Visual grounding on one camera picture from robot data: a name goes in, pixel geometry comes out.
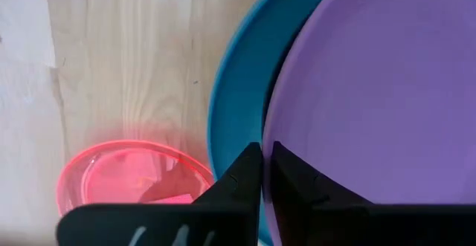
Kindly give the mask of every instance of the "light wood table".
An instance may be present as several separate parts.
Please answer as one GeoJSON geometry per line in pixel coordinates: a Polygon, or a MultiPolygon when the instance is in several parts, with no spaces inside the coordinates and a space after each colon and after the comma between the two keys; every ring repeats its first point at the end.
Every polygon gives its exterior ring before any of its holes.
{"type": "Polygon", "coordinates": [[[82,149],[134,138],[207,164],[208,102],[256,0],[0,0],[0,245],[50,245],[82,149]]]}

